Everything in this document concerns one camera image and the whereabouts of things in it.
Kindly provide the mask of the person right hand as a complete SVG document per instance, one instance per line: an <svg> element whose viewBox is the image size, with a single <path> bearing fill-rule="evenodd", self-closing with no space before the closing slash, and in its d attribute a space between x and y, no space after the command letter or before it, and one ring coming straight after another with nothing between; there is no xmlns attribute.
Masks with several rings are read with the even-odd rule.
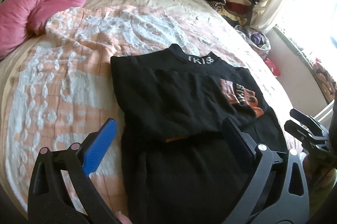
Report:
<svg viewBox="0 0 337 224"><path fill-rule="evenodd" d="M312 155L306 154L305 152L300 153L300 159L302 161L307 184L310 185L316 178L318 163Z"/></svg>

